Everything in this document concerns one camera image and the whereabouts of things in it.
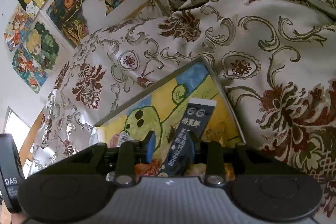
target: window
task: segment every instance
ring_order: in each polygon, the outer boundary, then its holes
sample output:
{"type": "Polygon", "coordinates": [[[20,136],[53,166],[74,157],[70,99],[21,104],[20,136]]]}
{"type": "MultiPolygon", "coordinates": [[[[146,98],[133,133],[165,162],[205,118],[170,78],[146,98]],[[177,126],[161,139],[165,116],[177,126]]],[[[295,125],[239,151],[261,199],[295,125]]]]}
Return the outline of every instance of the window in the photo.
{"type": "Polygon", "coordinates": [[[4,133],[12,134],[17,150],[20,151],[30,128],[10,108],[7,113],[8,117],[4,133]]]}
{"type": "MultiPolygon", "coordinates": [[[[4,133],[8,133],[13,136],[18,151],[20,151],[25,139],[27,138],[29,130],[30,127],[26,125],[10,108],[8,108],[4,133]]],[[[31,159],[32,158],[29,157],[22,166],[22,171],[25,175],[25,178],[27,178],[30,171],[30,166],[32,165],[31,159]]]]}

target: metal screw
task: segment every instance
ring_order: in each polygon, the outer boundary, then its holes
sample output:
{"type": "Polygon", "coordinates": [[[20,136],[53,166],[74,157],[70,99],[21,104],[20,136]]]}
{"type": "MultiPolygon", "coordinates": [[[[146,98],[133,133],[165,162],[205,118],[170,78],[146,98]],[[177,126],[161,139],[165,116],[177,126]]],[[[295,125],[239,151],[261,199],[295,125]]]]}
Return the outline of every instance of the metal screw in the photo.
{"type": "Polygon", "coordinates": [[[121,175],[117,177],[116,182],[120,185],[128,185],[132,182],[132,178],[130,176],[121,175]]]}
{"type": "Polygon", "coordinates": [[[224,178],[220,176],[208,176],[207,181],[212,185],[218,185],[224,182],[224,178]]]}

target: green cartoon character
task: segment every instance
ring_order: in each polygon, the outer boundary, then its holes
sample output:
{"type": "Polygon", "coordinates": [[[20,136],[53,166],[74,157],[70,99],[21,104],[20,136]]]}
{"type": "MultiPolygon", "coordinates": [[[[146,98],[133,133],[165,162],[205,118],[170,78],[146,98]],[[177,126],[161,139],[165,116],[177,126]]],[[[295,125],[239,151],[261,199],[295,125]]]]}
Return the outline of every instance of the green cartoon character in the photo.
{"type": "Polygon", "coordinates": [[[127,117],[124,130],[137,140],[143,140],[149,131],[155,132],[155,151],[158,157],[166,155],[169,143],[173,139],[174,129],[177,128],[189,100],[185,100],[186,88],[178,85],[172,92],[172,100],[176,107],[170,115],[160,120],[154,106],[144,106],[133,110],[127,117]]]}
{"type": "Polygon", "coordinates": [[[148,132],[153,130],[155,132],[155,148],[161,143],[161,122],[153,106],[145,106],[133,110],[127,117],[125,130],[137,140],[143,140],[148,132]]]}

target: white patterned cloth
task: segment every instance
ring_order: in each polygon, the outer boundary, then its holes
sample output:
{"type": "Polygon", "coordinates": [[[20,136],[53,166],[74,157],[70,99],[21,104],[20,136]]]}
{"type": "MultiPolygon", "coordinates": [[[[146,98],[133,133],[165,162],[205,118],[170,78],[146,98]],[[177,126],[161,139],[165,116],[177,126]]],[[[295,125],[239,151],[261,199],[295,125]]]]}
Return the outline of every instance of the white patterned cloth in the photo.
{"type": "Polygon", "coordinates": [[[335,18],[336,0],[188,0],[176,12],[149,0],[136,19],[85,37],[66,63],[34,168],[86,148],[96,122],[202,55],[247,143],[316,178],[315,219],[336,223],[335,18]]]}

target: round black pad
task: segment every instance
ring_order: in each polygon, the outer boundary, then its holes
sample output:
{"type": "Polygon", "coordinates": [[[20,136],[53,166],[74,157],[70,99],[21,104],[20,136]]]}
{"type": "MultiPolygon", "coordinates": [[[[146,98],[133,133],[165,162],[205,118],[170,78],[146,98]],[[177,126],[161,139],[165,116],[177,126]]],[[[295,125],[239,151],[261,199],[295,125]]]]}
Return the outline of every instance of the round black pad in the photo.
{"type": "Polygon", "coordinates": [[[113,184],[101,175],[32,175],[20,185],[19,204],[43,223],[71,223],[98,213],[111,199],[113,184]]]}
{"type": "Polygon", "coordinates": [[[239,175],[231,193],[241,210],[272,222],[305,218],[322,198],[321,187],[307,175],[239,175]]]}

